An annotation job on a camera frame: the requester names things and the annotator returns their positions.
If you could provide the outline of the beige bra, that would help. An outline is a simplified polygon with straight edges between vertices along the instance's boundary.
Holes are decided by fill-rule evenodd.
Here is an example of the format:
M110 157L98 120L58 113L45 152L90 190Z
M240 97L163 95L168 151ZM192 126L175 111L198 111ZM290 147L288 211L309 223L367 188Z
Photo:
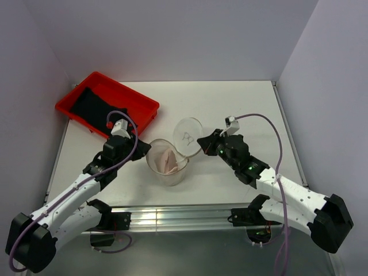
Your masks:
M175 153L170 148L158 154L154 161L158 173L169 175L179 171L179 165Z

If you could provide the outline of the white mesh laundry bag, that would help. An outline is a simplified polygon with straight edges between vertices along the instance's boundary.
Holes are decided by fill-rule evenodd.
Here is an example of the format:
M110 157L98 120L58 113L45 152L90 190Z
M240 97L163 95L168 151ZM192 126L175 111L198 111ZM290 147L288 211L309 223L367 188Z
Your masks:
M197 139L203 136L203 127L198 119L187 117L180 120L172 133L172 142L165 139L155 139L150 142L151 149L146 155L148 167L162 184L166 186L179 184L185 178L190 158L196 156L201 151ZM158 154L168 148L172 149L175 153L179 171L173 174L163 175L157 172L154 159Z

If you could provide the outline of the black garment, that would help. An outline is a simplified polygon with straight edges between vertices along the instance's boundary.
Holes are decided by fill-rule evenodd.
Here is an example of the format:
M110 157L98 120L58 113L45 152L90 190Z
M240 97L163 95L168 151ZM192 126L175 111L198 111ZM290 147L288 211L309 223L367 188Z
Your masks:
M89 87L85 88L76 102L72 105L70 113L85 120L94 129L104 136L110 136L111 129L107 127L107 116L111 111L118 110L127 116L127 108L117 108L109 105Z

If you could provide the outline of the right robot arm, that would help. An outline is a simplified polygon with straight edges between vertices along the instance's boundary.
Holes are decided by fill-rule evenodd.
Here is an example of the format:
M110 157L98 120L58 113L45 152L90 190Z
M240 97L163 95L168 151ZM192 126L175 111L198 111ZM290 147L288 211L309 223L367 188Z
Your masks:
M205 150L209 156L219 156L237 179L261 192L253 201L249 218L255 224L265 220L283 222L311 237L329 253L336 253L354 226L344 200L313 192L284 176L249 152L242 135L226 135L216 129Z

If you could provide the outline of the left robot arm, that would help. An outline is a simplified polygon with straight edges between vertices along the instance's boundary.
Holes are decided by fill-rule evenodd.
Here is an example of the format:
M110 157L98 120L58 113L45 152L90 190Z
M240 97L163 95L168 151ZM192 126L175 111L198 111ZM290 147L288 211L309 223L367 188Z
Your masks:
M5 251L15 273L38 273L57 250L89 229L110 236L122 234L111 207L93 199L128 161L144 158L151 145L136 135L111 136L77 179L61 194L30 215L19 213L11 222Z

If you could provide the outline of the red plastic tray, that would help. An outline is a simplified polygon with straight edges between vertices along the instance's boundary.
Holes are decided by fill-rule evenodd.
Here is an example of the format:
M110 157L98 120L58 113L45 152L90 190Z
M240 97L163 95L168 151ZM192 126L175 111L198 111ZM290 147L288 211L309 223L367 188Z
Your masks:
M128 114L136 124L139 133L145 130L158 113L160 105L157 101L95 71L63 97L55 105L55 109L65 114L69 119L82 124L91 132L97 133L104 138L108 136L104 136L100 131L87 124L85 120L70 113L72 105L87 87L92 89L96 95L100 96L109 105L117 108L127 108ZM107 123L116 122L121 118L121 115L113 114L109 120L106 120Z

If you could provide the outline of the aluminium mounting rail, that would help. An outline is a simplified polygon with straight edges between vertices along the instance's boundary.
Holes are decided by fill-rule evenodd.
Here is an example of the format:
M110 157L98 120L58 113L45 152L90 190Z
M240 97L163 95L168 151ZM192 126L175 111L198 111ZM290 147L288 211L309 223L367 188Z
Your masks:
M193 205L169 206L161 208L112 208L113 212L131 212L130 232L175 232L175 231L207 231L226 230L233 226L227 221L233 208L246 208L245 205ZM307 235L311 233L308 227L310 222L306 212L299 212L287 207L287 218L283 217L283 207L280 202L269 200L260 210L266 220L287 222L288 226ZM92 206L77 209L61 226L56 233L69 233L75 231L100 231L94 229L101 215ZM243 227L249 229L264 226Z

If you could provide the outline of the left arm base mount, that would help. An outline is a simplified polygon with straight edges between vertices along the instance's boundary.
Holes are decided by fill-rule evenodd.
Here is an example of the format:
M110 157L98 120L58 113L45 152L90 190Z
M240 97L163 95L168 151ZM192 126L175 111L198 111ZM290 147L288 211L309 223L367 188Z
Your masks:
M87 206L94 207L101 217L94 229L104 231L128 230L131 223L131 212L113 212L112 207L101 200L87 201Z

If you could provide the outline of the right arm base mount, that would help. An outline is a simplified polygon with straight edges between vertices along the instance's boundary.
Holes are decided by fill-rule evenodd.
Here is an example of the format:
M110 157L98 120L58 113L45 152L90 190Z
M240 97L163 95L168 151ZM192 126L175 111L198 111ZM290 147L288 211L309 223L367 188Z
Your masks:
M277 221L266 220L260 213L263 204L268 202L270 199L271 198L269 196L263 194L256 196L246 208L231 209L231 215L227 218L227 221L231 223L233 227L266 227L271 225L281 225L283 221L280 223Z

